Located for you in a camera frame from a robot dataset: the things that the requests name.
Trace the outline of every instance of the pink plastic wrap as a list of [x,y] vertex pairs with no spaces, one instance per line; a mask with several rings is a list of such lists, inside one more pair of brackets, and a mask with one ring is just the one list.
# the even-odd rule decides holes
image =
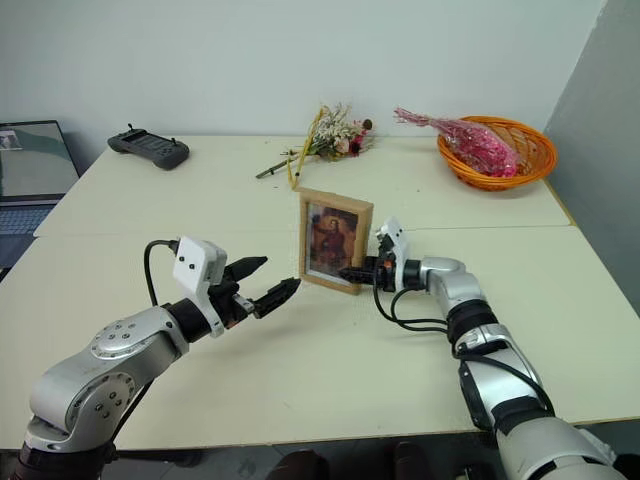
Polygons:
[[518,171],[518,152],[484,125],[465,120],[431,118],[402,108],[396,108],[394,113],[399,122],[438,130],[456,156],[476,172],[491,177],[513,177]]

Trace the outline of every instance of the framed picture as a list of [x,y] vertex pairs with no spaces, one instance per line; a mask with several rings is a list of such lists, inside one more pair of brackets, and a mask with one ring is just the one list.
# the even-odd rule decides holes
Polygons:
[[306,188],[300,192],[300,277],[356,294],[360,285],[342,277],[360,267],[367,254],[373,204]]
[[0,150],[22,150],[15,130],[0,130]]

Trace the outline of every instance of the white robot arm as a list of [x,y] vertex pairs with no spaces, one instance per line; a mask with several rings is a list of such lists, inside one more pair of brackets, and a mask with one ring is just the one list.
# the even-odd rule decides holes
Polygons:
[[[374,285],[376,297],[375,289],[381,288],[422,290],[436,298],[452,354],[460,361],[460,386],[471,419],[478,428],[494,432],[509,479],[624,480],[604,444],[555,416],[539,375],[507,327],[498,323],[463,263],[438,257],[410,260],[406,234],[395,218],[385,222],[377,237],[380,255],[341,275]],[[390,319],[402,324],[394,310]]]
[[173,275],[186,298],[115,321],[80,353],[49,369],[31,395],[27,427],[14,480],[95,480],[113,458],[113,440],[137,403],[169,366],[203,336],[221,335],[253,314],[261,318],[296,291],[283,280],[258,300],[238,293],[238,281],[266,257],[225,265],[227,254],[189,237],[175,247]]

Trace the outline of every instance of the gray wall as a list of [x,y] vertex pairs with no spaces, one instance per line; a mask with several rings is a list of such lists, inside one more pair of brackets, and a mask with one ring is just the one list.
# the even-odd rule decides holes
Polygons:
[[546,133],[552,185],[640,313],[640,1],[609,0]]

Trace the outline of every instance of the cable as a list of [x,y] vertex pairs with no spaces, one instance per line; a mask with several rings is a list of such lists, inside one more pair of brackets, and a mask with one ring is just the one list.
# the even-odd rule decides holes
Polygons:
[[551,399],[549,398],[549,395],[547,395],[547,392],[545,392],[544,389],[540,385],[538,385],[532,378],[528,377],[527,375],[522,373],[520,370],[517,370],[513,368],[511,365],[502,363],[494,358],[483,357],[482,355],[463,353],[461,355],[454,354],[454,357],[463,362],[484,363],[485,365],[490,365],[495,368],[501,368],[502,370],[509,372],[511,375],[519,378],[524,383],[526,383],[529,387],[531,387],[531,389],[534,392],[536,392],[540,400],[542,400],[542,403],[544,404],[544,407],[547,410],[547,412],[549,412],[551,415],[555,417],[556,412],[555,412],[555,409],[553,408],[553,403],[551,403]]
[[147,394],[147,392],[151,388],[152,383],[153,383],[153,380],[151,380],[149,383],[147,383],[144,387],[140,389],[140,393],[138,393],[133,403],[131,403],[131,406],[127,409],[126,412],[124,412],[124,415],[122,415],[122,418],[118,422],[118,426],[116,427],[115,431],[113,432],[113,435],[111,436],[112,442],[115,440],[118,433],[120,433],[120,430],[122,429],[122,427],[124,427],[125,422],[129,420],[129,417],[131,416],[135,408],[138,406],[138,404],[142,401],[144,396]]
[[[177,253],[179,243],[180,242],[177,240],[154,240],[152,242],[149,242],[147,246],[144,247],[144,254],[143,254],[144,278],[147,281],[147,289],[149,290],[149,298],[151,299],[151,305],[153,305],[154,307],[158,305],[158,299],[156,298],[156,292],[155,292],[155,289],[153,288],[153,279],[151,278],[151,268],[149,266],[151,250],[153,249],[153,247],[157,245],[166,245],[173,251],[173,253]],[[115,431],[113,432],[113,435],[111,436],[112,442],[115,440],[118,433],[120,433],[120,430],[122,429],[126,421],[129,420],[129,417],[131,416],[133,411],[136,409],[136,407],[140,404],[144,396],[147,394],[152,384],[153,384],[153,380],[146,383],[144,387],[140,389],[140,392],[138,393],[138,395],[136,395],[136,398],[133,400],[129,408],[127,408],[127,411],[124,412],[124,415],[122,415],[122,418],[118,422],[118,426],[116,427]]]
[[441,325],[447,325],[447,322],[445,322],[444,320],[437,320],[437,319],[430,319],[430,318],[422,318],[422,319],[416,318],[411,320],[401,320],[396,316],[396,313],[395,313],[396,302],[405,293],[411,291],[412,289],[410,288],[405,288],[404,290],[401,290],[393,297],[393,300],[391,301],[391,315],[389,315],[382,307],[382,303],[380,303],[380,296],[378,295],[378,269],[379,268],[380,268],[380,257],[378,257],[378,259],[376,260],[375,270],[373,272],[373,301],[375,302],[376,307],[378,308],[378,311],[384,318],[386,318],[390,322],[395,323],[399,327],[404,328],[405,330],[409,330],[411,332],[440,332],[445,334],[447,333],[447,330],[441,327],[414,327],[411,325],[416,323],[439,323]]
[[412,320],[398,319],[398,317],[396,316],[396,303],[398,302],[398,300],[400,300],[400,297],[402,297],[407,292],[419,291],[420,289],[417,288],[405,288],[404,290],[400,290],[398,293],[396,293],[396,295],[393,297],[393,300],[391,300],[391,316],[402,323],[439,323],[440,325],[444,325],[446,327],[448,325],[446,320],[440,320],[437,318],[416,318]]
[[144,263],[144,278],[147,281],[147,289],[149,290],[149,298],[151,299],[151,305],[154,307],[158,305],[158,299],[156,297],[155,289],[153,288],[153,279],[151,278],[151,269],[149,267],[149,257],[151,256],[151,249],[156,245],[166,245],[171,248],[174,253],[178,245],[177,240],[154,240],[144,247],[143,263]]

